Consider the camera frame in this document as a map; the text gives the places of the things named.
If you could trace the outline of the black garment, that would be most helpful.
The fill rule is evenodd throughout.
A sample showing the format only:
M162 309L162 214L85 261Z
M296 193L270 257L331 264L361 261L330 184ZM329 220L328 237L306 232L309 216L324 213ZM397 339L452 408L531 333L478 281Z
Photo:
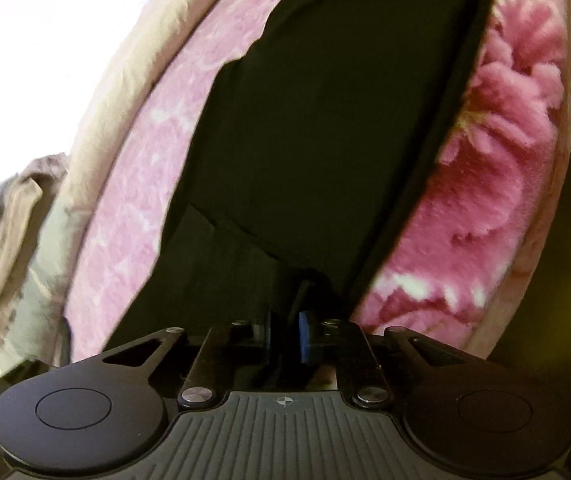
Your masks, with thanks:
M346 320L456 122L493 0L281 0L206 98L159 257L109 348Z

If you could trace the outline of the pink rose blanket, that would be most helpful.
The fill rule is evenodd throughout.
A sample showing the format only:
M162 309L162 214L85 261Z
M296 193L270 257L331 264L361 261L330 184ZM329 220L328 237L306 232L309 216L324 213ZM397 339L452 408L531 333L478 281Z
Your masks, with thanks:
M72 357L98 353L152 268L162 216L216 70L260 36L277 0L220 0L152 90L86 232L65 316ZM487 356L517 308L503 299L546 238L551 167L567 139L565 0L495 0L467 102L427 194L355 313Z

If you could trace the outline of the grey pink quilt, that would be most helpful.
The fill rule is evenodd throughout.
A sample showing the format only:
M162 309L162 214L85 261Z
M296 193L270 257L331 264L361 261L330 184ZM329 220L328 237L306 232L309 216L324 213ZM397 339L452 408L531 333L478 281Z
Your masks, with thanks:
M216 1L150 0L112 61L16 295L14 320L0 340L0 375L29 359L57 361L68 339L66 295L113 162L154 84Z

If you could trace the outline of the beige crumpled cloth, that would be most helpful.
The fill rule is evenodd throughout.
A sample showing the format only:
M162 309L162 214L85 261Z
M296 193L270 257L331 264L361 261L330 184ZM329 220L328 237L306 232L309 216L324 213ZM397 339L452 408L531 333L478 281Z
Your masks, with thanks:
M16 295L68 167L68 155L48 155L0 184L0 340L14 320Z

